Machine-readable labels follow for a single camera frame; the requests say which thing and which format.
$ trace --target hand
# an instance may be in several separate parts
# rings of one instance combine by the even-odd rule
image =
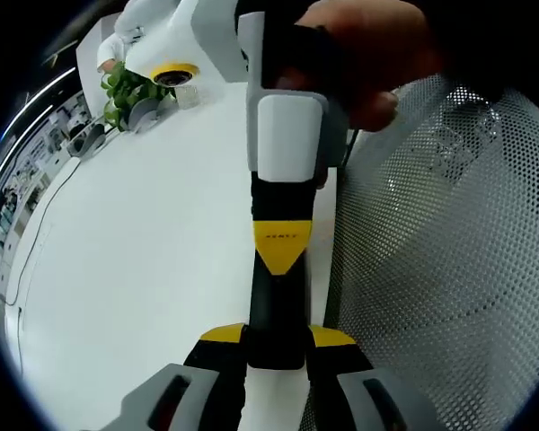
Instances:
[[[437,52],[425,15],[401,0],[322,0],[310,6],[298,25],[323,26],[346,51],[340,94],[352,127],[380,130],[393,120],[397,97],[390,91],[438,73]],[[319,83],[287,69],[278,88],[319,91]]]

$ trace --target white mesh panel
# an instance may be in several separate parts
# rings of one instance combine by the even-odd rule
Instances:
[[[439,77],[400,110],[340,185],[326,324],[448,429],[499,430],[539,381],[539,110]]]

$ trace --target finger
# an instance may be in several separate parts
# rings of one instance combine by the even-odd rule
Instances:
[[[349,109],[353,128],[377,132],[386,128],[397,115],[397,96],[392,92],[372,92],[354,102]]]

